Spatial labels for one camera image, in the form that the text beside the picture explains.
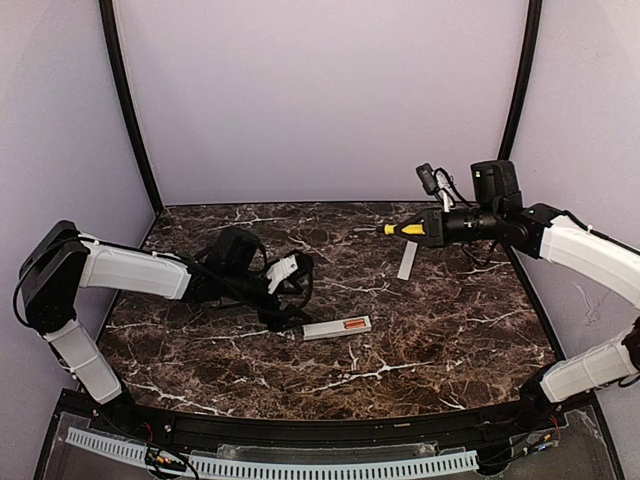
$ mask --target yellow screwdriver handle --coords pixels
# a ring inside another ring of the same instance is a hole
[[[385,225],[384,226],[384,234],[385,235],[394,235],[396,233],[395,225]],[[417,223],[415,225],[407,225],[402,229],[402,233],[406,233],[407,235],[424,235],[424,228],[421,223]]]

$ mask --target marble table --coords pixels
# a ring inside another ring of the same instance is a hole
[[[145,247],[194,254],[222,228],[257,234],[269,256],[314,257],[317,321],[369,315],[370,333],[304,342],[266,331],[255,312],[123,293],[100,348],[140,404],[268,419],[387,418],[517,398],[554,360],[511,265],[485,268],[459,245],[420,249],[396,278],[404,242],[354,227],[397,222],[416,203],[298,203],[167,208]],[[472,252],[486,254],[488,244]]]

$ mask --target white arm segment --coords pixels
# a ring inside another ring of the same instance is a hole
[[[578,227],[565,215],[542,236],[540,256],[564,265],[616,292],[640,309],[640,256]],[[552,403],[637,374],[622,340],[630,328],[590,350],[555,364],[541,386]]]
[[[179,261],[83,241],[90,250],[81,287],[108,287],[169,299],[184,295],[191,274]]]
[[[540,385],[551,403],[638,373],[622,340],[633,328],[580,355],[556,363]]]
[[[640,256],[592,235],[565,215],[542,235],[540,257],[616,292],[640,310]]]
[[[96,402],[105,404],[122,393],[122,385],[111,365],[80,322],[71,320],[60,330],[45,334],[44,339],[63,358],[69,371],[78,377]]]

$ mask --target black pole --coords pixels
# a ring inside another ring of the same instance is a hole
[[[524,40],[522,41],[522,52],[520,53],[520,64],[516,75],[516,84],[513,88],[511,107],[507,116],[507,124],[504,127],[502,143],[498,160],[509,160],[511,150],[516,139],[520,115],[524,106],[524,99],[527,94],[529,77],[531,76],[531,66],[533,65],[533,54],[536,50],[536,40],[538,38],[538,27],[540,26],[540,16],[542,13],[542,0],[529,0],[529,11],[527,12],[527,22],[524,30]]]
[[[131,98],[131,91],[129,90],[129,82],[127,81],[127,74],[124,68],[122,51],[120,50],[120,40],[118,38],[118,28],[116,26],[116,19],[113,11],[113,0],[98,1],[100,3],[100,14],[102,15],[104,38],[107,42],[111,71],[113,72],[113,80],[116,84],[118,98],[120,99],[122,116],[124,117],[124,123],[127,126],[127,132],[129,133],[129,140],[131,141],[133,154],[136,157],[138,169],[140,170],[142,181],[144,182],[145,189],[147,190],[149,201],[151,202],[151,206],[153,207],[156,215],[159,215],[162,210],[164,210],[164,205],[162,203],[162,198],[160,198],[158,185],[153,177],[153,171],[151,170],[147,151],[144,148],[142,134],[140,133],[140,126],[138,125],[138,118],[136,117],[133,99]]]

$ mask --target black frame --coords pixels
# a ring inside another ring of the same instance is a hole
[[[118,92],[123,117],[131,145],[138,163],[147,195],[156,214],[156,220],[164,210],[164,204],[153,176],[149,157],[144,147],[140,127],[127,81],[122,51],[118,38],[113,0],[98,0],[102,15],[104,35],[109,52],[109,59],[114,82]],[[520,116],[525,101],[529,77],[533,65],[536,39],[542,11],[542,0],[529,0],[526,28],[518,73],[514,86],[511,106],[498,153],[498,159],[508,160],[516,137]],[[564,353],[553,331],[549,318],[538,298],[518,257],[511,248],[505,248],[518,279],[535,310],[542,327],[549,339],[558,359],[564,359]],[[607,444],[607,449],[618,478],[624,475],[620,466],[613,440],[605,422],[602,409],[595,394],[582,394],[572,398],[565,409],[591,405],[596,412]],[[92,415],[96,407],[93,400],[85,394],[64,389],[51,418],[44,445],[38,460],[36,475],[41,478],[46,466],[47,457],[53,441],[60,414],[69,412],[92,419],[92,426],[101,430],[112,431],[113,428],[99,417]],[[456,411],[384,420],[351,420],[351,421],[274,421],[235,419],[217,416],[194,415],[151,407],[139,407],[148,417],[154,431],[164,431],[164,425],[171,425],[170,433],[156,439],[157,443],[171,446],[185,452],[192,448],[214,450],[220,443],[236,445],[274,445],[293,447],[364,447],[393,445],[399,443],[415,443],[438,441],[439,448],[464,445],[467,449],[487,450],[503,448],[512,435],[521,433],[513,425],[488,430],[478,429],[477,425],[485,421],[497,422],[514,416],[516,402],[492,405],[473,410]]]

